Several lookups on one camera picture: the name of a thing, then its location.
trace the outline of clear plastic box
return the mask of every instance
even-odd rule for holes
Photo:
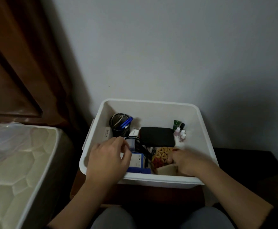
[[[195,105],[147,100],[106,99],[101,103],[83,146],[83,154],[79,162],[82,173],[86,174],[92,146],[102,142],[105,127],[109,126],[109,119],[116,112],[134,117],[131,129],[140,129],[143,126],[172,128],[174,120],[182,121],[186,125],[185,147],[206,154],[218,165],[202,115]],[[126,173],[119,183],[170,188],[192,188],[196,185],[203,185],[196,177],[141,173]]]

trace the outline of hand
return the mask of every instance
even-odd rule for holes
[[[123,137],[113,137],[93,146],[87,165],[86,181],[110,188],[125,175],[132,153]]]
[[[199,177],[206,166],[215,164],[203,154],[196,154],[189,150],[177,150],[168,154],[168,162],[172,160],[178,165],[178,171],[188,176]]]

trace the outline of pen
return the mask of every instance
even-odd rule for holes
[[[133,117],[128,118],[124,123],[121,124],[121,128],[125,128],[126,125],[128,125],[130,122],[132,122]]]

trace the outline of leg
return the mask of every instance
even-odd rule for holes
[[[234,229],[227,216],[214,207],[203,207],[193,212],[181,229]]]
[[[135,229],[133,218],[121,207],[107,208],[96,218],[91,229]]]

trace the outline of black bottle cap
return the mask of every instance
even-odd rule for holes
[[[185,124],[184,124],[184,123],[181,123],[181,125],[180,125],[180,131],[183,130],[184,126],[185,126]]]

